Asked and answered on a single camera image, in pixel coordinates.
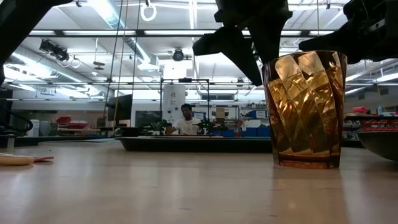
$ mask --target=person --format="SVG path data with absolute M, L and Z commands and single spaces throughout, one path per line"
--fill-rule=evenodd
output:
M 192 116 L 192 106 L 185 103 L 181 106 L 183 119 L 178 120 L 173 127 L 173 131 L 178 131 L 178 134 L 197 135 L 200 134 L 199 124 L 201 121 Z

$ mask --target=amber glass cup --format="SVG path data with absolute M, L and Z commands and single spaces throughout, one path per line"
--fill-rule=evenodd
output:
M 274 162 L 308 169 L 339 167 L 347 58 L 298 52 L 264 65 Z

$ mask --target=ceiling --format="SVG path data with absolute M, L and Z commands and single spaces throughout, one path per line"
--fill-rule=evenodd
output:
M 287 21 L 284 30 L 335 30 L 346 22 L 342 12 L 342 6 L 349 0 L 331 0 L 331 8 L 326 9 L 327 0 L 319 0 L 319 11 L 315 0 L 288 0 L 293 16 Z M 81 7 L 77 7 L 75 2 L 54 7 L 37 24 L 35 30 L 101 30 L 110 29 L 107 22 L 101 17 L 98 8 L 92 7 L 90 1 L 80 0 Z M 139 4 L 145 1 L 121 1 L 114 0 L 115 10 L 121 15 L 121 21 L 126 28 L 132 30 L 162 29 L 209 29 L 214 30 L 221 27 L 220 23 L 214 20 L 214 13 L 217 11 L 215 0 L 152 0 L 151 5 L 156 8 L 157 14 L 151 21 L 145 21 L 139 14 Z M 145 10 L 145 16 L 150 17 L 152 9 Z M 135 60 L 132 49 L 124 44 L 122 38 L 101 37 L 98 39 L 96 48 L 95 37 L 28 37 L 21 44 L 21 47 L 29 49 L 40 57 L 45 57 L 49 61 L 56 63 L 56 60 L 49 55 L 45 55 L 39 50 L 43 39 L 50 40 L 53 44 L 68 49 L 68 53 L 78 60 L 72 62 L 67 69 L 71 72 L 82 75 L 87 80 L 93 82 L 103 82 L 112 77 L 118 81 L 118 76 L 122 76 L 121 82 L 132 82 L 133 74 L 137 77 L 135 82 L 159 82 L 160 72 L 146 72 L 137 69 L 140 64 Z M 148 55 L 156 55 L 159 58 L 159 65 L 163 67 L 172 63 L 171 53 L 175 48 L 181 48 L 187 56 L 184 62 L 187 64 L 187 77 L 194 78 L 195 74 L 192 66 L 192 44 L 198 38 L 192 37 L 137 37 L 136 42 Z M 296 52 L 298 44 L 306 38 L 284 37 L 280 42 L 280 51 L 283 54 Z M 244 74 L 222 54 L 207 55 L 196 57 L 197 78 L 209 78 L 218 82 L 236 82 L 239 78 L 245 78 Z M 69 65 L 70 60 L 62 65 Z M 96 71 L 93 62 L 105 63 L 104 70 Z M 366 68 L 378 66 L 380 63 L 367 62 Z M 355 75 L 365 70 L 364 62 L 350 66 L 348 76 Z M 377 73 L 373 77 L 363 75 L 352 82 L 371 82 L 372 78 L 377 78 Z M 131 89 L 131 85 L 111 86 L 111 89 Z M 135 86 L 134 89 L 150 89 L 145 85 Z

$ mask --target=wooden table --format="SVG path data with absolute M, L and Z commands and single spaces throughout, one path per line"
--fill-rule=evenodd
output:
M 46 142 L 0 167 L 0 223 L 397 223 L 398 163 L 344 148 L 340 169 L 271 154 L 128 152 L 118 141 Z

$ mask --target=security camera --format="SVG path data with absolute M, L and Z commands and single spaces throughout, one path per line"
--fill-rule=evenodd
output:
M 184 60 L 184 53 L 182 52 L 182 49 L 175 49 L 173 54 L 173 60 L 176 62 L 181 62 L 182 60 Z

